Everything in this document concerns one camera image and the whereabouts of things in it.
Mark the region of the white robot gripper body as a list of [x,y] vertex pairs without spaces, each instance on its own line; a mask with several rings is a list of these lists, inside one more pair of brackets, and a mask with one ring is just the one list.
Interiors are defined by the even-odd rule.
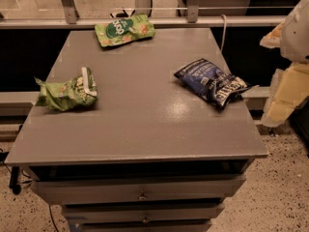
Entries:
[[281,32],[280,52],[292,62],[309,63],[309,0],[300,0],[287,15]]

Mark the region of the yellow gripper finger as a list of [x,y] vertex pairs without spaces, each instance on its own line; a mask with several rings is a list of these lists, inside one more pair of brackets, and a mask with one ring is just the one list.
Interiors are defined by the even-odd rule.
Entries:
[[269,128],[282,125],[309,96],[309,65],[292,62],[277,69],[271,79],[262,124]]
[[279,23],[268,34],[262,37],[260,40],[260,46],[266,48],[279,48],[281,46],[281,33],[284,23]]

